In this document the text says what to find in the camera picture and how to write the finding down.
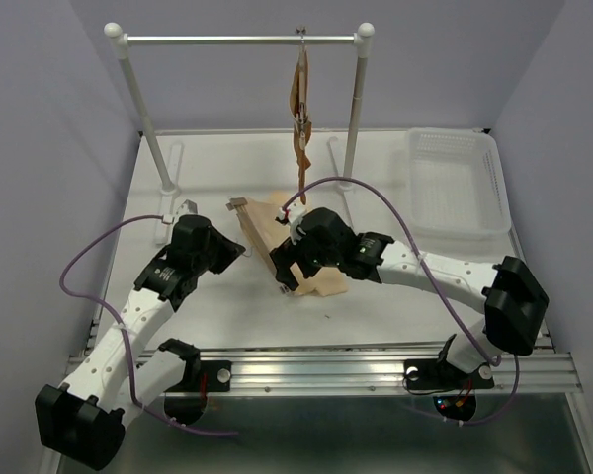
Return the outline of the wooden clip hanger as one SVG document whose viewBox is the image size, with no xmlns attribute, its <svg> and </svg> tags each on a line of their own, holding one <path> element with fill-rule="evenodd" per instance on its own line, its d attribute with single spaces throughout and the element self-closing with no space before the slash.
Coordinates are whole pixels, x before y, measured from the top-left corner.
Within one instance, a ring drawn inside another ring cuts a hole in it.
<svg viewBox="0 0 593 474">
<path fill-rule="evenodd" d="M 251 197 L 230 197 L 226 207 L 229 211 L 235 212 L 241 231 L 248 239 L 253 253 L 264 263 L 281 294 L 289 293 L 284 284 L 277 282 L 276 266 L 270 256 L 271 251 L 289 236 L 288 228 L 276 220 L 280 206 L 274 202 L 258 201 Z"/>
</svg>

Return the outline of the beige underwear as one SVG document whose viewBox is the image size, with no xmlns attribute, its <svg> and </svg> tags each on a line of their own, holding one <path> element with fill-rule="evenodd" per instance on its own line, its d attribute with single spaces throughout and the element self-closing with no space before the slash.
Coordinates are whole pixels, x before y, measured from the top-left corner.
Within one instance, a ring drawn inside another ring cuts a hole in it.
<svg viewBox="0 0 593 474">
<path fill-rule="evenodd" d="M 267 200 L 258 200 L 277 203 L 280 208 L 291 196 L 284 192 L 273 192 Z M 333 296 L 348 291 L 345 276 L 336 267 L 323 267 L 315 272 L 314 276 L 305 277 L 297 262 L 297 247 L 295 242 L 288 238 L 271 251 L 270 256 L 276 266 L 276 280 L 284 284 L 292 296 L 314 295 L 320 297 Z"/>
</svg>

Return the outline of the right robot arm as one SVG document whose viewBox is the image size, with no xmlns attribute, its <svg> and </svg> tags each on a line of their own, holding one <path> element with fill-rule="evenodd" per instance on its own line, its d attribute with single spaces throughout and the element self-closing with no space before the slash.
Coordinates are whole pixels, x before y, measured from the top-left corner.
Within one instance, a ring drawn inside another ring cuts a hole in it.
<svg viewBox="0 0 593 474">
<path fill-rule="evenodd" d="M 461 323 L 436 357 L 412 363 L 409 387 L 449 390 L 465 381 L 491 387 L 491 375 L 481 375 L 482 370 L 503 354 L 532 353 L 549 298 L 522 260 L 506 256 L 498 264 L 475 263 L 421 253 L 384 234 L 355 233 L 325 207 L 307 211 L 292 204 L 276 219 L 289 235 L 269 256 L 276 281 L 290 291 L 299 287 L 294 268 L 305 278 L 334 268 L 355 280 L 432 292 L 448 311 L 458 302 L 482 314 L 471 327 Z"/>
</svg>

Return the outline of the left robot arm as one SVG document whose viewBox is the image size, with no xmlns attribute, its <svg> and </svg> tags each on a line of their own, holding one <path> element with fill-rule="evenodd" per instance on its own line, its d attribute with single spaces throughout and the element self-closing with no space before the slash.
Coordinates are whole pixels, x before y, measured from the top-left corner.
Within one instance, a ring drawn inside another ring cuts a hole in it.
<svg viewBox="0 0 593 474">
<path fill-rule="evenodd" d="M 211 378 L 195 346 L 169 339 L 143 366 L 137 359 L 196 290 L 199 278 L 223 273 L 244 252 L 207 218 L 179 217 L 170 242 L 139 274 L 122 310 L 94 300 L 115 323 L 58 386 L 45 385 L 37 395 L 42 445 L 100 471 L 120 450 L 129 425 L 168 389 L 196 388 L 205 405 Z"/>
</svg>

